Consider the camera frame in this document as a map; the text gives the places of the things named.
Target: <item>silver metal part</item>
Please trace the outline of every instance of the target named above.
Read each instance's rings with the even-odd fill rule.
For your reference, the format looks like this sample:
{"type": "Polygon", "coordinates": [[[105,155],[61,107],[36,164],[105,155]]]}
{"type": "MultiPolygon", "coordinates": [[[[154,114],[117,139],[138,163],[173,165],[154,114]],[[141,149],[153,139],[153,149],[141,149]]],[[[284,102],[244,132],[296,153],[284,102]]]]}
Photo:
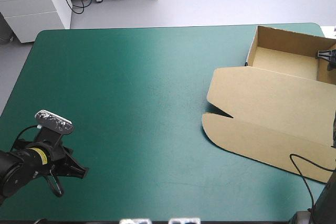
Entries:
{"type": "Polygon", "coordinates": [[[71,121],[47,110],[40,110],[36,113],[35,118],[42,127],[46,127],[62,135],[68,135],[74,130],[71,121]]]}
{"type": "Polygon", "coordinates": [[[119,224],[152,224],[150,219],[121,219],[119,224]]]}
{"type": "Polygon", "coordinates": [[[310,212],[299,211],[296,212],[293,219],[290,221],[290,224],[308,224],[309,219],[310,219],[310,212]]]}
{"type": "Polygon", "coordinates": [[[201,219],[200,218],[172,218],[168,222],[168,224],[187,224],[187,223],[201,224],[201,219]]]}

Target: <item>black clamp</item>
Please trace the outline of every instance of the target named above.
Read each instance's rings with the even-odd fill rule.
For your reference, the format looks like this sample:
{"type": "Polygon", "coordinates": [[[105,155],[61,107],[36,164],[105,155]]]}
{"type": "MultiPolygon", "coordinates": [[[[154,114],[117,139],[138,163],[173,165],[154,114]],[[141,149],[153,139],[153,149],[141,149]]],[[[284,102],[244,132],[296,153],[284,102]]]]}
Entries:
{"type": "Polygon", "coordinates": [[[328,67],[327,67],[328,71],[331,71],[336,68],[336,49],[318,51],[316,53],[316,58],[326,60],[327,62],[329,62],[328,67]]]}

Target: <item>wire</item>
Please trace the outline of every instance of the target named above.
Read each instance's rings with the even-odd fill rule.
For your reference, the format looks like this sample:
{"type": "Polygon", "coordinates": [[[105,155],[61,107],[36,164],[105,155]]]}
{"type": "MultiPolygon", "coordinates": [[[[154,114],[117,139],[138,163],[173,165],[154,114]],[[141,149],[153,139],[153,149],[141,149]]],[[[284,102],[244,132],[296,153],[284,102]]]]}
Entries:
{"type": "Polygon", "coordinates": [[[311,189],[310,189],[310,187],[309,187],[309,185],[308,185],[308,183],[307,183],[306,178],[304,177],[304,175],[303,175],[302,172],[300,171],[299,167],[297,166],[297,164],[296,164],[295,161],[293,160],[293,157],[298,157],[298,158],[300,158],[300,159],[302,159],[302,160],[304,160],[304,161],[306,161],[306,162],[308,162],[308,163],[310,163],[310,164],[312,164],[312,165],[314,165],[314,166],[316,166],[316,167],[318,167],[318,168],[320,168],[320,169],[322,169],[322,170],[326,170],[326,171],[328,171],[328,172],[336,172],[336,169],[328,169],[328,168],[325,168],[325,167],[320,166],[320,165],[314,163],[313,161],[311,161],[311,160],[309,160],[309,159],[307,159],[307,158],[305,158],[305,157],[302,157],[302,156],[300,156],[300,155],[298,155],[298,154],[294,154],[294,153],[292,153],[292,154],[289,155],[290,160],[292,161],[292,163],[293,163],[293,165],[295,166],[296,170],[299,172],[301,178],[303,179],[304,184],[306,185],[306,188],[307,188],[307,190],[308,190],[308,192],[309,192],[309,195],[310,195],[310,199],[311,199],[311,208],[308,209],[308,211],[310,212],[310,218],[309,218],[309,222],[308,222],[308,224],[311,224],[311,221],[312,221],[312,220],[314,221],[314,224],[317,224],[316,221],[314,220],[315,201],[314,201],[313,193],[311,192],[311,189]]]}
{"type": "Polygon", "coordinates": [[[72,11],[73,13],[76,13],[76,14],[82,14],[82,13],[84,12],[84,3],[83,3],[83,1],[82,1],[83,7],[82,7],[82,11],[81,11],[81,12],[76,12],[76,11],[71,7],[71,5],[69,4],[68,0],[65,0],[65,1],[67,2],[67,5],[69,6],[69,8],[71,9],[71,11],[72,11]]]}
{"type": "Polygon", "coordinates": [[[36,127],[37,127],[37,125],[32,125],[32,126],[29,126],[29,127],[24,128],[24,129],[18,134],[18,136],[15,138],[14,144],[12,145],[12,148],[10,149],[10,152],[14,149],[14,145],[15,145],[16,141],[19,139],[19,137],[20,137],[26,130],[29,130],[29,129],[31,129],[31,128],[36,128],[36,127]]]}
{"type": "Polygon", "coordinates": [[[86,7],[90,6],[91,3],[92,3],[92,0],[90,0],[88,5],[84,5],[83,1],[82,0],[80,0],[80,1],[82,2],[82,6],[78,6],[78,5],[74,5],[74,4],[72,6],[77,7],[77,8],[86,8],[86,7]]]}

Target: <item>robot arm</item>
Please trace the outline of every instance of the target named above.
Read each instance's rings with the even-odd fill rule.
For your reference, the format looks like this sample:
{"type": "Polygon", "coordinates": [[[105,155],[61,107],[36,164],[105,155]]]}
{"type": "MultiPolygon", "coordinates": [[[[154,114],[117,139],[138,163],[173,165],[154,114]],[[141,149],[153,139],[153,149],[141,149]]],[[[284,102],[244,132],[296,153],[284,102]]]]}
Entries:
{"type": "Polygon", "coordinates": [[[72,150],[62,145],[62,136],[74,130],[72,123],[46,110],[37,112],[35,118],[40,131],[33,142],[16,139],[10,152],[0,151],[0,204],[38,177],[43,177],[52,192],[61,197],[64,191],[58,176],[84,178],[87,174],[88,168],[82,167],[71,157],[72,150]]]}

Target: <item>white cabinet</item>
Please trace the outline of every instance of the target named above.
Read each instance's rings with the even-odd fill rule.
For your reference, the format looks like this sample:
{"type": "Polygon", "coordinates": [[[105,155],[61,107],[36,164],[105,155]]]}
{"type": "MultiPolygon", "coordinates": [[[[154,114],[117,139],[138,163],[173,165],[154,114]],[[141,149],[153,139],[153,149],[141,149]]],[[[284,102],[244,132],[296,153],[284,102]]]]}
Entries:
{"type": "Polygon", "coordinates": [[[21,42],[35,41],[43,30],[70,28],[66,0],[0,0],[0,13],[21,42]]]}

